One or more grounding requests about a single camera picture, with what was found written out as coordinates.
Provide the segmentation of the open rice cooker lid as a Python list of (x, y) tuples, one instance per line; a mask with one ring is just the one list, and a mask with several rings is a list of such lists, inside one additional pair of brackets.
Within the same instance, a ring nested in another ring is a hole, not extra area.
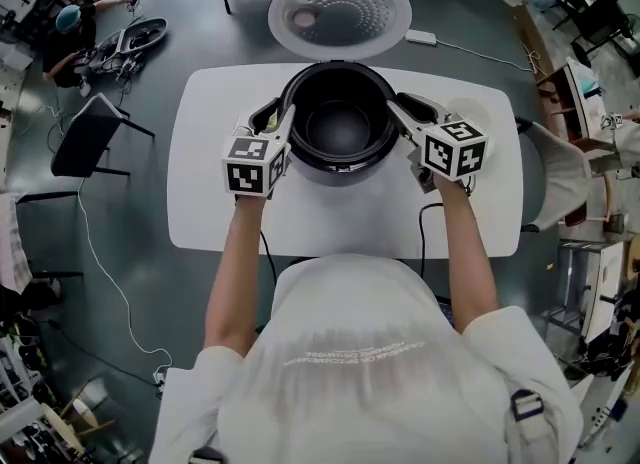
[[(412, 21), (409, 0), (272, 0), (268, 23), (273, 37), (311, 65), (355, 62), (394, 47)], [(381, 162), (354, 173), (331, 174), (311, 168), (291, 152), (293, 166), (308, 180), (331, 187), (359, 183)]]

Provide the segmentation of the cloth-covered table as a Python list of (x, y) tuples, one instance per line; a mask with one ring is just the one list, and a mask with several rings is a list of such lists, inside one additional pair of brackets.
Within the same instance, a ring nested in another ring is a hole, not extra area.
[(82, 277), (81, 271), (32, 272), (24, 252), (17, 218), (17, 206), (35, 201), (77, 197), (76, 191), (40, 194), (0, 192), (0, 286), (19, 295), (33, 280), (54, 280)]

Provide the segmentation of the wooden side table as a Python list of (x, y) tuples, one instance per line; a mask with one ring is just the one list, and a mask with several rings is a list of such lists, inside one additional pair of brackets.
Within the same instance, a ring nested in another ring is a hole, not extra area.
[(543, 124), (554, 135), (585, 152), (615, 150), (613, 129), (603, 128), (608, 114), (595, 73), (567, 58), (563, 66), (542, 74), (536, 83)]

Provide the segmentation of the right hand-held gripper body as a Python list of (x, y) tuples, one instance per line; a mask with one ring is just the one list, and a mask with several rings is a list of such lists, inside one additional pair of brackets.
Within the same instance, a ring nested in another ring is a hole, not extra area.
[(453, 113), (443, 124), (420, 124), (424, 145), (408, 155), (422, 192), (436, 189), (436, 175), (462, 182), (477, 174), (486, 159), (488, 136), (469, 119)]

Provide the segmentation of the wooden chair red seat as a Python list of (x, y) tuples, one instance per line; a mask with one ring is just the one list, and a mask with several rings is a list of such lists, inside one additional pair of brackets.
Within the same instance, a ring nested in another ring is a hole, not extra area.
[(608, 223), (613, 215), (614, 193), (606, 175), (592, 178), (586, 201), (564, 217), (566, 227), (575, 227), (585, 222)]

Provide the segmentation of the person's left forearm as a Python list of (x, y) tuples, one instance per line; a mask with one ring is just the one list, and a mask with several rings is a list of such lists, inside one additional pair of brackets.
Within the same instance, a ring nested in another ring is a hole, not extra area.
[(254, 341), (262, 197), (238, 198), (204, 322), (205, 348), (224, 347), (244, 357)]

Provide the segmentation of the light grey chair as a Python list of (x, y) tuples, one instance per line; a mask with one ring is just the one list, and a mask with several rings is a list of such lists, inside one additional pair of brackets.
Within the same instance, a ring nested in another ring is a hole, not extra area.
[(539, 233), (563, 220), (583, 204), (591, 188), (591, 167), (586, 155), (537, 122), (517, 116), (519, 134), (533, 143), (545, 175), (544, 198), (533, 221), (521, 226), (522, 232)]

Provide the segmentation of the person's white shirt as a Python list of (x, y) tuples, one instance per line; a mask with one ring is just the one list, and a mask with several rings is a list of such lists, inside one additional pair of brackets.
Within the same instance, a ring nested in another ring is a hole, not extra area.
[[(514, 420), (517, 389), (543, 419)], [(567, 464), (582, 429), (521, 308), (459, 333), (406, 265), (334, 255), (281, 274), (246, 356), (211, 347), (168, 372), (149, 463), (210, 446), (227, 464)]]

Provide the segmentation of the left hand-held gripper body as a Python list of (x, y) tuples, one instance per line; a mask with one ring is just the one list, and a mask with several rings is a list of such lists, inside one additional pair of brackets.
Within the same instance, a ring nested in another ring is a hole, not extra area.
[(290, 149), (280, 135), (256, 135), (249, 127), (236, 127), (222, 151), (225, 190), (236, 196), (269, 198), (286, 173)]

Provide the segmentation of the person's right forearm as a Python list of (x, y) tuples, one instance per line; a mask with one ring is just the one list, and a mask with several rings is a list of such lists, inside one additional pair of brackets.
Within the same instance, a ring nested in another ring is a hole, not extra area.
[(436, 175), (449, 253), (449, 290), (454, 327), (463, 333), (475, 319), (499, 309), (490, 261), (466, 191)]

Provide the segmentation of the black pot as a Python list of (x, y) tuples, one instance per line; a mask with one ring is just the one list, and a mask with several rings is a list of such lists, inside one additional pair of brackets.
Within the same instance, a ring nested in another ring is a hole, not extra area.
[(299, 161), (326, 173), (354, 173), (395, 146), (399, 131), (387, 106), (394, 99), (391, 85), (365, 65), (316, 63), (285, 85), (278, 118), (294, 109), (289, 143)]

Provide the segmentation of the open grey suitcase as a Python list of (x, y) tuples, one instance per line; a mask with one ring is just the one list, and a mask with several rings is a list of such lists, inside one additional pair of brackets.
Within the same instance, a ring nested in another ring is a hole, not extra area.
[(98, 74), (131, 71), (145, 51), (159, 44), (168, 30), (164, 18), (150, 18), (131, 23), (102, 40), (90, 54), (89, 69)]

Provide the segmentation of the white steamer plate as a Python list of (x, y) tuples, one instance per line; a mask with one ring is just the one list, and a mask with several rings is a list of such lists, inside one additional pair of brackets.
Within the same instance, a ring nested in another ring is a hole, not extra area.
[(479, 126), (488, 136), (486, 159), (491, 162), (495, 154), (496, 143), (494, 139), (493, 120), (489, 112), (479, 102), (470, 98), (453, 98), (445, 107), (453, 113), (457, 113), (463, 119), (469, 119)]

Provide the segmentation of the black chair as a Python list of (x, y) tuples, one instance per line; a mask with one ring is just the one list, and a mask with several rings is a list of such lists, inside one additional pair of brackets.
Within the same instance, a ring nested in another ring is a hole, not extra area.
[(102, 93), (91, 97), (64, 131), (51, 161), (52, 175), (82, 181), (94, 173), (129, 177), (128, 171), (99, 166), (102, 155), (109, 150), (109, 144), (121, 126), (155, 138), (153, 132), (135, 124), (129, 112), (114, 106)]
[(552, 30), (559, 29), (571, 21), (578, 35), (571, 41), (571, 48), (576, 59), (590, 67), (589, 54), (604, 44), (622, 36), (632, 39), (640, 31), (640, 16), (625, 13), (618, 0), (557, 0), (552, 8), (560, 7), (565, 12)]

